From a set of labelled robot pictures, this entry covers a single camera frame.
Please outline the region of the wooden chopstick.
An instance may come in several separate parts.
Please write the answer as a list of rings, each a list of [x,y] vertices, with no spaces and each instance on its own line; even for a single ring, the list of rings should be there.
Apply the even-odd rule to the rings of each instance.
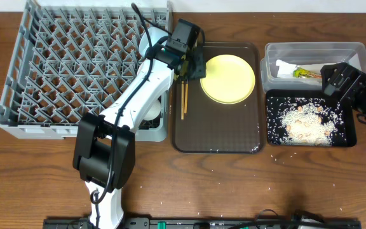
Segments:
[[[188,81],[184,85],[184,114],[187,113],[187,103],[188,103]]]
[[[185,101],[185,95],[184,95],[184,81],[181,82],[181,105],[180,105],[180,119],[184,119],[184,101]]]

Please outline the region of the yellow plate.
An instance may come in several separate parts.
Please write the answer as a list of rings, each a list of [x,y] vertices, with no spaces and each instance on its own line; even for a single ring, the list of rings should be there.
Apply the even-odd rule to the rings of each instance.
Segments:
[[[244,101],[256,85],[250,64],[235,55],[218,55],[206,62],[206,77],[200,79],[204,93],[220,104]]]

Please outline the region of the green snack wrapper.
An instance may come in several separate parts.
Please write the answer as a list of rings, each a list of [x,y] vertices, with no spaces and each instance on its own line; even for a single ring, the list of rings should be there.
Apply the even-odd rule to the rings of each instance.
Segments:
[[[292,76],[295,78],[304,78],[304,79],[310,79],[310,78],[321,79],[322,78],[322,76],[320,74],[308,71],[301,67],[296,67],[295,71],[292,73]]]

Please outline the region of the light blue bowl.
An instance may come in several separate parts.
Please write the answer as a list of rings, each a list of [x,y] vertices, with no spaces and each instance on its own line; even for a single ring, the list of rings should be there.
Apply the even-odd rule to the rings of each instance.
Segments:
[[[159,28],[156,27],[150,27],[148,28],[148,33],[144,33],[141,37],[140,43],[139,43],[139,53],[142,57],[145,57],[146,51],[149,48],[149,40],[151,39],[152,45],[155,45],[161,38],[168,36],[168,33],[165,31],[162,31]]]

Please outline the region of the white paper napkin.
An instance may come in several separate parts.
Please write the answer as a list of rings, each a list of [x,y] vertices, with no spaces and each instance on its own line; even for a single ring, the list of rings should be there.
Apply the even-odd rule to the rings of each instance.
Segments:
[[[295,71],[296,67],[301,67],[308,71],[319,73],[319,67],[322,65],[320,64],[312,64],[312,65],[297,65],[297,64],[289,64],[288,62],[277,60],[276,67],[278,67],[277,77],[278,78],[294,78],[292,73]]]

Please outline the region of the white cup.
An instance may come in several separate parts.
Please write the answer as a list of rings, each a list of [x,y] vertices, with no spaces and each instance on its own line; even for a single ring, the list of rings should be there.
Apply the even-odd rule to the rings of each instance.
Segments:
[[[159,100],[155,100],[153,105],[149,108],[148,112],[144,116],[145,121],[154,120],[161,113],[161,103]]]

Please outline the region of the rice food waste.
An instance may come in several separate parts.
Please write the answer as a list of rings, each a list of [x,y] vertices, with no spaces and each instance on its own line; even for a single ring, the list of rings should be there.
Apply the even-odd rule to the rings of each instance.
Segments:
[[[268,141],[284,146],[347,145],[344,111],[332,99],[268,97]]]

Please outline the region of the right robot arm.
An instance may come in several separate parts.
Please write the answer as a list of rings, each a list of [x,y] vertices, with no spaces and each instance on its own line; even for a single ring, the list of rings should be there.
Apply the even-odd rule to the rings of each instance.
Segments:
[[[341,62],[324,65],[320,70],[322,76],[322,92],[347,103],[358,111],[357,117],[363,117],[366,124],[366,73]]]

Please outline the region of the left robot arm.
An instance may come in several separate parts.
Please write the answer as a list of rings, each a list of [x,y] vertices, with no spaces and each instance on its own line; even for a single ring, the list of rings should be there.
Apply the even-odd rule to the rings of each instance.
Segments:
[[[145,29],[139,43],[144,58],[137,75],[107,109],[85,114],[78,125],[72,161],[90,193],[89,228],[117,228],[123,219],[121,189],[135,165],[135,134],[173,81],[205,77],[204,31],[180,19],[173,32]]]

